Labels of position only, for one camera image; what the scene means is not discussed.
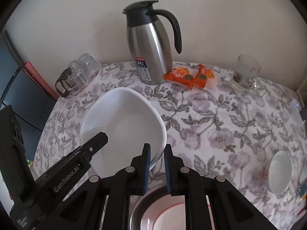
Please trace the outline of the small white bowl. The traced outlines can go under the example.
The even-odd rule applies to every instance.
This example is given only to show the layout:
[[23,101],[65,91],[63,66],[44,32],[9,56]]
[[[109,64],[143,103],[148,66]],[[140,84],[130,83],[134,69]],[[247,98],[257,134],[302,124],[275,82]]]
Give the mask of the small white bowl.
[[101,177],[115,175],[141,155],[150,144],[150,168],[160,159],[167,143],[167,130],[157,110],[131,88],[115,88],[99,98],[86,113],[80,129],[84,144],[99,132],[108,143],[91,160],[91,168]]

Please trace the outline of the strawberry pattern bowl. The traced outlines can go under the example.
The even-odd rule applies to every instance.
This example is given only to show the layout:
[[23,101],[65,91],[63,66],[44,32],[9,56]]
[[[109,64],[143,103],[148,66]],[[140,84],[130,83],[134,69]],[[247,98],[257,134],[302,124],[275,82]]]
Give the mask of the strawberry pattern bowl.
[[185,203],[181,202],[163,211],[154,221],[153,230],[185,230]]

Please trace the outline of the white plate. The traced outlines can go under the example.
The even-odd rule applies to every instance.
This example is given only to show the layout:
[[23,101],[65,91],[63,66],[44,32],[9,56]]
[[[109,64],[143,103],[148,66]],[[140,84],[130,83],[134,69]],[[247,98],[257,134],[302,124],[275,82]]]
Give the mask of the white plate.
[[141,218],[140,229],[186,229],[185,197],[165,195],[153,202]]

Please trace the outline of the large white bowl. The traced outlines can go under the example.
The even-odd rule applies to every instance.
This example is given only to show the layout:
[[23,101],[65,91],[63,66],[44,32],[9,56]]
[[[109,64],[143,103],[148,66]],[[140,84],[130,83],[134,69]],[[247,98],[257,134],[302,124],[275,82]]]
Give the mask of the large white bowl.
[[292,163],[285,151],[277,152],[266,165],[263,178],[267,189],[274,194],[282,193],[291,180]]

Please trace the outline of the floral tablecloth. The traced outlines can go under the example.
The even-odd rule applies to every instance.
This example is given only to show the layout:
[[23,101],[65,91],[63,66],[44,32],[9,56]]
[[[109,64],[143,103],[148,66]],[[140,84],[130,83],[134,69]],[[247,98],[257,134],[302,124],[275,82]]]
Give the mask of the floral tablecloth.
[[[297,189],[306,158],[306,131],[289,107],[295,93],[260,78],[260,89],[242,96],[229,84],[231,70],[214,71],[217,88],[205,91],[173,83],[146,85],[131,62],[103,64],[91,88],[55,104],[35,153],[35,172],[44,173],[79,146],[84,116],[104,93],[129,87],[161,115],[168,142],[185,165],[203,176],[226,177],[277,229],[290,229],[303,215],[304,201]],[[278,151],[288,153],[292,174],[286,190],[275,195],[265,187],[263,170]]]

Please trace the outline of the drinking glass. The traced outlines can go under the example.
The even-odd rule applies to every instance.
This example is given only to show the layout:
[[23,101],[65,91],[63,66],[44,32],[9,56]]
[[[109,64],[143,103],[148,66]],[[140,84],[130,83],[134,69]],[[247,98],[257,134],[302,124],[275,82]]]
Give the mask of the drinking glass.
[[101,65],[87,53],[80,56],[78,62],[91,78],[95,78],[100,71]]
[[68,67],[71,69],[72,73],[76,73],[82,69],[80,63],[77,60],[73,60],[72,62],[70,62]]
[[78,89],[85,89],[92,80],[82,69],[72,69],[72,76]]

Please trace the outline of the orange snack packet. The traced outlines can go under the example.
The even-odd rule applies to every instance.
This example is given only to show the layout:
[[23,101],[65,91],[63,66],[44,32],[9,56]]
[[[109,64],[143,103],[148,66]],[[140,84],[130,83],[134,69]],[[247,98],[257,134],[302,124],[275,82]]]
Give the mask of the orange snack packet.
[[193,80],[193,76],[187,67],[173,68],[171,71],[167,72],[167,74],[163,76],[163,79],[165,81],[175,83],[176,85],[185,86],[190,90],[192,90],[193,88],[193,85],[191,83]]
[[214,71],[203,64],[198,65],[198,72],[191,84],[199,89],[205,89],[215,79]]

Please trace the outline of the stainless steel thermos jug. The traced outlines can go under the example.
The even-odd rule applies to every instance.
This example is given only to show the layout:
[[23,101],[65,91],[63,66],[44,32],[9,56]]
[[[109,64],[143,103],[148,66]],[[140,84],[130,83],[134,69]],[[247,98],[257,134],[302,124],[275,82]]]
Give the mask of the stainless steel thermos jug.
[[126,15],[127,44],[140,80],[147,85],[165,83],[165,74],[173,68],[171,45],[159,16],[171,24],[174,47],[182,52],[182,35],[176,17],[164,9],[154,9],[158,0],[132,3],[123,9]]

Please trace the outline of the white power strip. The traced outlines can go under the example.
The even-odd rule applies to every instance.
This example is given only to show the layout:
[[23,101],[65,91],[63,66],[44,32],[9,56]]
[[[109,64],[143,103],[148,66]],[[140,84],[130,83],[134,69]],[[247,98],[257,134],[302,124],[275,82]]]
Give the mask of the white power strip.
[[297,123],[299,127],[302,127],[304,125],[304,121],[302,120],[301,115],[300,115],[301,108],[300,108],[300,104],[297,101],[297,99],[292,99],[289,103],[289,107],[290,107],[292,118],[295,120],[295,122]]

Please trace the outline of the black power adapter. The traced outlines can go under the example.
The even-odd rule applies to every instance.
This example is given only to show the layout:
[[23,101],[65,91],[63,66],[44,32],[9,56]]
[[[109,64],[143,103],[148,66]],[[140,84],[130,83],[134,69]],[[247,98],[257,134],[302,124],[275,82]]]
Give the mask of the black power adapter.
[[300,111],[300,117],[303,121],[307,119],[307,106]]

